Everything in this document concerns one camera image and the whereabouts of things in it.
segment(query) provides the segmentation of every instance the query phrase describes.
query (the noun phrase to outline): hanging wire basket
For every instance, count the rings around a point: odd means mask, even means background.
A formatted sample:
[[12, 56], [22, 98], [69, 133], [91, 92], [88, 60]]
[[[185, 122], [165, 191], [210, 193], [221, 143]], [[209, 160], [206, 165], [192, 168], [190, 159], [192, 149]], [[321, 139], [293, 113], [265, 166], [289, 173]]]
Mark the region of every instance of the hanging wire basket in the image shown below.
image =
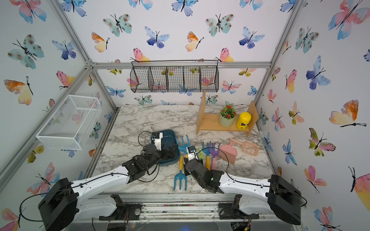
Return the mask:
[[131, 90], [136, 92], [217, 92], [217, 60], [133, 61]]

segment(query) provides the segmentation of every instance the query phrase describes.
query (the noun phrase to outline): marble tabletop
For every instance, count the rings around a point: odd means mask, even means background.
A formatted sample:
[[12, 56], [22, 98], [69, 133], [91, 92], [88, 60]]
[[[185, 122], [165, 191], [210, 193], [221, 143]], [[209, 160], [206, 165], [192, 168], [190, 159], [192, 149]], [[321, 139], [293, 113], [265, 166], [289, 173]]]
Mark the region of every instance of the marble tabletop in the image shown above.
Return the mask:
[[[223, 106], [208, 105], [206, 113], [218, 113]], [[237, 105], [237, 113], [247, 111], [247, 105]], [[196, 148], [202, 147], [202, 142], [216, 142], [229, 144], [230, 138], [236, 138], [241, 142], [250, 141], [260, 146], [258, 156], [250, 156], [241, 150], [241, 146], [235, 145], [238, 151], [235, 164], [230, 164], [228, 173], [248, 178], [269, 178], [272, 174], [270, 163], [264, 150], [257, 127], [249, 137], [245, 137], [244, 132], [223, 132], [223, 131], [199, 131], [195, 134], [196, 116], [199, 106], [197, 105], [144, 105], [122, 106], [113, 128], [109, 134], [108, 140], [100, 155], [95, 167], [93, 176], [110, 171], [121, 165], [123, 162], [130, 160], [133, 156], [140, 154], [142, 146], [138, 144], [138, 135], [142, 131], [160, 131], [171, 129], [175, 132], [177, 138], [189, 136], [191, 145]], [[148, 144], [150, 142], [149, 134], [143, 133], [140, 136], [140, 143]], [[227, 161], [217, 158], [217, 170], [225, 171]], [[151, 180], [156, 175], [145, 174], [142, 180]], [[187, 176], [187, 190], [185, 183], [182, 181], [182, 190], [179, 190], [179, 182], [174, 187], [174, 177], [179, 173], [179, 164], [172, 164], [160, 167], [159, 174], [155, 180], [150, 183], [134, 181], [126, 185], [117, 186], [107, 190], [107, 193], [208, 193], [199, 186], [192, 176]]]

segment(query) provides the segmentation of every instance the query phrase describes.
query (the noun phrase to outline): yellow butterfly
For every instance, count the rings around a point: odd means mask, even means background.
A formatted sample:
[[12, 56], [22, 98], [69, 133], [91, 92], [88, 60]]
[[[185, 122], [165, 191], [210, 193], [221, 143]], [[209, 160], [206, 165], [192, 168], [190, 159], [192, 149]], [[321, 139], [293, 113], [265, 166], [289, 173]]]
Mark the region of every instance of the yellow butterfly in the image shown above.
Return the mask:
[[36, 160], [36, 153], [37, 154], [41, 154], [44, 152], [44, 146], [38, 146], [38, 147], [35, 147], [32, 152], [29, 154], [28, 156], [28, 163], [33, 163], [35, 160]]

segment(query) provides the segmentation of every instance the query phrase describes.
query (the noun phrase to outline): white wire rack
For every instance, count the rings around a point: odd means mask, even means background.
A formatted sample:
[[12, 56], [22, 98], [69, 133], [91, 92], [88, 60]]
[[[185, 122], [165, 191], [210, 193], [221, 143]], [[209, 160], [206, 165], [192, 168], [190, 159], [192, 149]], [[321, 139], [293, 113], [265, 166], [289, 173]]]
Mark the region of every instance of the white wire rack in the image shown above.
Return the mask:
[[82, 150], [100, 114], [98, 98], [68, 95], [36, 138], [48, 148]]

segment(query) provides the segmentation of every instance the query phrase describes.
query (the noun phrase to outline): orange butterfly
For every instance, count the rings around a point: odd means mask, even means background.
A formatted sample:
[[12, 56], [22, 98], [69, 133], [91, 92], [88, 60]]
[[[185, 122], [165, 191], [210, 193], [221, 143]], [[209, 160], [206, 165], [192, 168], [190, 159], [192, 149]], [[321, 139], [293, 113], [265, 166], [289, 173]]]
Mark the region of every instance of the orange butterfly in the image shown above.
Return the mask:
[[27, 86], [26, 84], [14, 80], [4, 80], [4, 84], [6, 88], [10, 92], [14, 92], [14, 94], [19, 94], [18, 102], [26, 105], [30, 105], [32, 101], [32, 90], [30, 88], [30, 84], [28, 83], [28, 76], [26, 76]]

